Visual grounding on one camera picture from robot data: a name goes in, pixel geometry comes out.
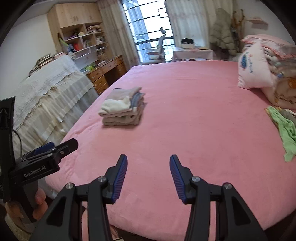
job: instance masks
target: screw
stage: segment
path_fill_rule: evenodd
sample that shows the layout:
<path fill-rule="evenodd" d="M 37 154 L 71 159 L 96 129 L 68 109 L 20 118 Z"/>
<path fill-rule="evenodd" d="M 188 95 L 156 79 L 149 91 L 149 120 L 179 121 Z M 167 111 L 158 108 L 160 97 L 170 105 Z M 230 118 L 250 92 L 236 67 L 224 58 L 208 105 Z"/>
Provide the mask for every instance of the screw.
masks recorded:
<path fill-rule="evenodd" d="M 67 183 L 66 184 L 66 188 L 67 189 L 72 189 L 74 187 L 74 184 L 73 183 Z"/>
<path fill-rule="evenodd" d="M 198 182 L 200 181 L 200 177 L 198 177 L 198 176 L 193 176 L 193 177 L 191 178 L 191 180 L 194 181 L 195 183 L 198 183 Z"/>
<path fill-rule="evenodd" d="M 231 189 L 231 188 L 232 188 L 232 185 L 231 185 L 230 183 L 225 183 L 225 184 L 224 184 L 224 187 L 225 187 L 226 189 Z"/>
<path fill-rule="evenodd" d="M 100 177 L 98 177 L 98 181 L 102 183 L 102 182 L 106 181 L 106 177 L 100 176 Z"/>

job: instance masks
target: wooden bookshelf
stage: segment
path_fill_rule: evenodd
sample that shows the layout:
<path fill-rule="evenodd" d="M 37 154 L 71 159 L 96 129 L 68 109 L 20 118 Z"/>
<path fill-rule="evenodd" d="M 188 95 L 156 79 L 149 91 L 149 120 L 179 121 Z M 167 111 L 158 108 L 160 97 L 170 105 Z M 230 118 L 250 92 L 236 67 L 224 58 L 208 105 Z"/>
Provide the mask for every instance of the wooden bookshelf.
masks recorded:
<path fill-rule="evenodd" d="M 49 11 L 47 17 L 57 52 L 66 51 L 66 47 L 63 48 L 60 43 L 60 36 L 73 47 L 76 58 L 92 51 L 97 52 L 98 57 L 105 56 L 102 60 L 114 57 L 109 50 L 104 24 L 96 3 L 57 4 Z M 94 25 L 99 25 L 101 31 L 88 33 L 87 28 Z"/>

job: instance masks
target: white lace tablecloth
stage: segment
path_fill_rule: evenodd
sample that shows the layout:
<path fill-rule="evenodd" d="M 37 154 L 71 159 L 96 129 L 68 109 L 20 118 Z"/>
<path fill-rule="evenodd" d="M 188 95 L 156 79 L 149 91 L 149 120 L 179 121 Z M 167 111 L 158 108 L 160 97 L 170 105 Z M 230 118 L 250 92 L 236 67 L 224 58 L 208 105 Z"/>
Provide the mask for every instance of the white lace tablecloth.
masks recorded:
<path fill-rule="evenodd" d="M 193 58 L 203 58 L 203 59 L 214 59 L 216 54 L 213 50 L 201 50 L 199 48 L 184 49 L 180 47 L 175 47 L 173 52 L 172 62 L 177 61 L 178 59 L 193 59 Z"/>
<path fill-rule="evenodd" d="M 32 74 L 12 93 L 15 96 L 14 129 L 18 129 L 40 98 L 63 78 L 79 69 L 64 55 Z"/>

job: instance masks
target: window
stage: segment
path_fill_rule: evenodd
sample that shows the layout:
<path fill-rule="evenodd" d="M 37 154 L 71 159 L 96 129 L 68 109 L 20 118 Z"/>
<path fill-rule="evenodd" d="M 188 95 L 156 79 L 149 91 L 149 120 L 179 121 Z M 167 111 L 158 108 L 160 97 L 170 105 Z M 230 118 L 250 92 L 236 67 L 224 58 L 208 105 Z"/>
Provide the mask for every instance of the window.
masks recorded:
<path fill-rule="evenodd" d="M 158 38 L 166 31 L 163 49 L 165 60 L 171 61 L 175 46 L 165 0 L 122 0 L 140 61 L 149 59 L 145 48 L 157 47 Z"/>

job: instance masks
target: black cable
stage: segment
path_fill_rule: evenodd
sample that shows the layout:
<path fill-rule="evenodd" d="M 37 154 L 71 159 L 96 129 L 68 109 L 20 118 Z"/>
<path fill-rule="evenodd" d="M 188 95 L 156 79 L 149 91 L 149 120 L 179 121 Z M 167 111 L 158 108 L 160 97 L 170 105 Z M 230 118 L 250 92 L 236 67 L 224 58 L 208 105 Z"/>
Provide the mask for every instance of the black cable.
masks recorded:
<path fill-rule="evenodd" d="M 20 135 L 15 131 L 15 130 L 12 130 L 15 134 L 17 134 L 19 140 L 20 140 L 20 156 L 22 156 L 22 140 L 20 139 Z"/>

